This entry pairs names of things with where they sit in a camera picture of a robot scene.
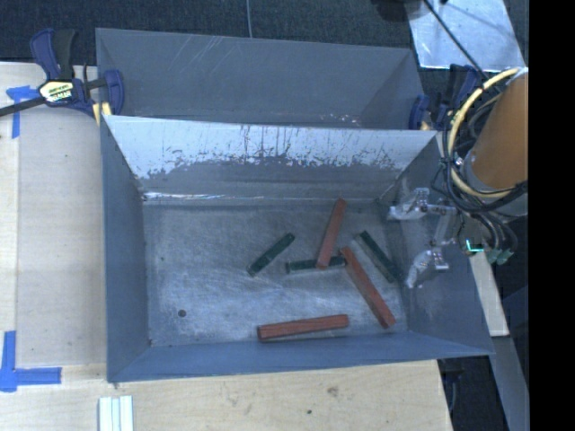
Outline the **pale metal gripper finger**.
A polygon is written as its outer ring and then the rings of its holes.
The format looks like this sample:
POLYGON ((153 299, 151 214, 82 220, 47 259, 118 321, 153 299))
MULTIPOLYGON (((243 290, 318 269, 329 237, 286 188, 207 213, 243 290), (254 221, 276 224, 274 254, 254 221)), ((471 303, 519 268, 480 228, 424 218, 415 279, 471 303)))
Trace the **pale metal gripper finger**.
POLYGON ((428 212, 429 189, 416 188, 390 206, 387 219, 392 221, 413 221, 421 219, 428 212))
POLYGON ((407 278, 405 278, 405 285, 408 288, 421 286, 439 273, 446 273, 449 270, 450 265, 446 262, 441 249, 424 250, 411 263, 407 278))

